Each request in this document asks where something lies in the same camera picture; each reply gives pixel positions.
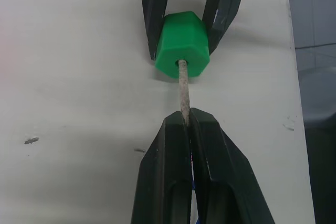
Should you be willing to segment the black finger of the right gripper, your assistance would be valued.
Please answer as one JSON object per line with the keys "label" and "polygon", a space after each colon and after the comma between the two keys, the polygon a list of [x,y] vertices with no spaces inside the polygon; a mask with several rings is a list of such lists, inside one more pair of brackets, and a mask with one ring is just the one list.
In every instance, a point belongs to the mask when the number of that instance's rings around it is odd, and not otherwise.
{"label": "black finger of the right gripper", "polygon": [[154,61],[156,59],[157,46],[164,24],[167,0],[141,1],[150,58]]}
{"label": "black finger of the right gripper", "polygon": [[236,17],[240,2],[241,0],[206,0],[205,27],[210,54],[217,48]]}

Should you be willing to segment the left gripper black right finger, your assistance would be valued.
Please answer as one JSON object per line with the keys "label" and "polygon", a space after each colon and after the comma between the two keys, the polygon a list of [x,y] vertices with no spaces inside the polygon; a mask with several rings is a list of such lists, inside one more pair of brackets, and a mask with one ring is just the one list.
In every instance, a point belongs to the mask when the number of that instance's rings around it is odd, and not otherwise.
{"label": "left gripper black right finger", "polygon": [[212,114],[190,110],[200,223],[273,223],[254,171]]}

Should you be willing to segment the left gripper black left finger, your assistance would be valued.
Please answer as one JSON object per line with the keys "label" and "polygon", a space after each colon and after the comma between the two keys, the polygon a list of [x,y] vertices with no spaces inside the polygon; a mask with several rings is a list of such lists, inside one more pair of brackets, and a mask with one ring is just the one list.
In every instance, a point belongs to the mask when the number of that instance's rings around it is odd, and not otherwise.
{"label": "left gripper black left finger", "polygon": [[131,223],[191,220],[191,151],[181,112],[167,116],[139,167]]}

